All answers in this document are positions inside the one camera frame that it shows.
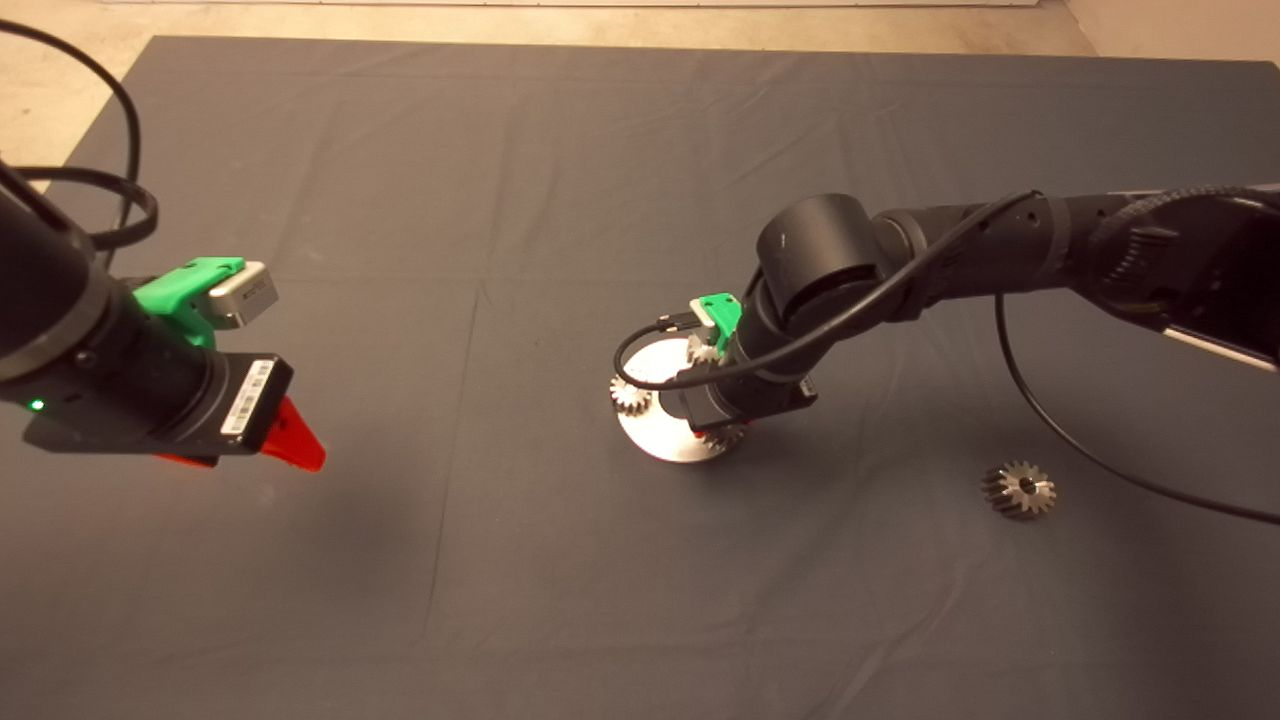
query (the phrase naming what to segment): gear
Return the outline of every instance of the gear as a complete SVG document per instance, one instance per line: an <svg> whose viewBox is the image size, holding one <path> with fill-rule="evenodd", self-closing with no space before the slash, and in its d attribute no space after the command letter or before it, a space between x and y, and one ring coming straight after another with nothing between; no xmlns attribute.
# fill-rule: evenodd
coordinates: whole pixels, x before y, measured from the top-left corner
<svg viewBox="0 0 1280 720"><path fill-rule="evenodd" d="M718 365L719 351L714 345L709 345L696 334L689 336L689 348L685 351L685 360L690 365Z"/></svg>
<svg viewBox="0 0 1280 720"><path fill-rule="evenodd" d="M1006 518L1038 518L1053 507L1057 491L1048 474L1027 462L1005 462L982 480L982 489L997 512Z"/></svg>
<svg viewBox="0 0 1280 720"><path fill-rule="evenodd" d="M707 447L717 451L726 451L735 445L737 445L742 436L746 434L746 425L741 423L735 423L732 425L723 425L712 430L701 433L699 437Z"/></svg>
<svg viewBox="0 0 1280 720"><path fill-rule="evenodd" d="M649 409L653 393L613 375L613 379L609 380L609 398L613 400L616 411L623 415L639 415Z"/></svg>

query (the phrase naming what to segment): bevel gear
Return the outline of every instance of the bevel gear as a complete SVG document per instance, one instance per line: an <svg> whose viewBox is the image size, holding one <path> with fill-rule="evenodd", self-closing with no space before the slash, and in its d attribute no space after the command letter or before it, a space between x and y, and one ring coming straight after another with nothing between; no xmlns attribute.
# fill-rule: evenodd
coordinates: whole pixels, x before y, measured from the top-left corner
<svg viewBox="0 0 1280 720"><path fill-rule="evenodd" d="M1025 460L1005 462L987 473L982 489L997 512L1023 520L1048 512L1057 501L1057 489L1048 474Z"/></svg>
<svg viewBox="0 0 1280 720"><path fill-rule="evenodd" d="M609 398L613 409L623 415L639 415L649 409L653 402L653 393L628 384L618 375L609 380Z"/></svg>

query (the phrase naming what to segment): cylindrical joint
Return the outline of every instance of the cylindrical joint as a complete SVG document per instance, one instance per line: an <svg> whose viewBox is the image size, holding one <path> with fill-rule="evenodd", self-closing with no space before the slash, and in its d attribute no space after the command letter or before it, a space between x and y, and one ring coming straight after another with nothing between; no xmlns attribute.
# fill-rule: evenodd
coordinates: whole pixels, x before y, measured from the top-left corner
<svg viewBox="0 0 1280 720"><path fill-rule="evenodd" d="M114 283L97 327L38 370L0 383L0 398L38 401L42 416L84 437L138 439L182 418L205 391L209 368L207 351Z"/></svg>
<svg viewBox="0 0 1280 720"><path fill-rule="evenodd" d="M778 327L801 334L892 272L861 204L818 195L778 213L755 243Z"/></svg>
<svg viewBox="0 0 1280 720"><path fill-rule="evenodd" d="M79 228L0 164L0 382L60 355L97 322L106 275Z"/></svg>

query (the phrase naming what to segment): green mount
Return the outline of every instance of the green mount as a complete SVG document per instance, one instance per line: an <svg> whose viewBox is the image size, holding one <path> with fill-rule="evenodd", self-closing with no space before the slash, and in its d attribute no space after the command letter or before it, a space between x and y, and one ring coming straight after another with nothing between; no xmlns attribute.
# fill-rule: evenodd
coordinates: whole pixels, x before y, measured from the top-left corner
<svg viewBox="0 0 1280 720"><path fill-rule="evenodd" d="M133 297L191 345L212 348L214 327L201 316L196 299L243 269L243 258L196 258L134 290Z"/></svg>
<svg viewBox="0 0 1280 720"><path fill-rule="evenodd" d="M742 305L731 292L704 295L696 302L703 310L699 315L705 315L705 319L710 319L710 340L716 343L716 351L723 356L724 348L728 347L728 338L733 337L737 322L742 319Z"/></svg>

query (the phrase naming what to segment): spur gear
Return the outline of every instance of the spur gear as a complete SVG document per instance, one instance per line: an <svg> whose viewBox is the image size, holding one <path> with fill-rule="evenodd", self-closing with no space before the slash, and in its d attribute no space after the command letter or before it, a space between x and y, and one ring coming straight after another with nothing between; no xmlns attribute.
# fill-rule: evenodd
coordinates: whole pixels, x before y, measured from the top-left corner
<svg viewBox="0 0 1280 720"><path fill-rule="evenodd" d="M1006 518L1038 518L1057 501L1057 489L1048 474L1025 460L1005 462L987 473L982 489L991 506Z"/></svg>
<svg viewBox="0 0 1280 720"><path fill-rule="evenodd" d="M613 379L609 380L609 398L613 400L613 409L622 415L639 415L649 409L653 393L613 375Z"/></svg>
<svg viewBox="0 0 1280 720"><path fill-rule="evenodd" d="M712 450L724 451L737 445L746 434L746 425L735 423L701 433L701 441Z"/></svg>
<svg viewBox="0 0 1280 720"><path fill-rule="evenodd" d="M685 350L685 360L690 365L718 365L719 351L701 337L691 334L689 336L689 347Z"/></svg>

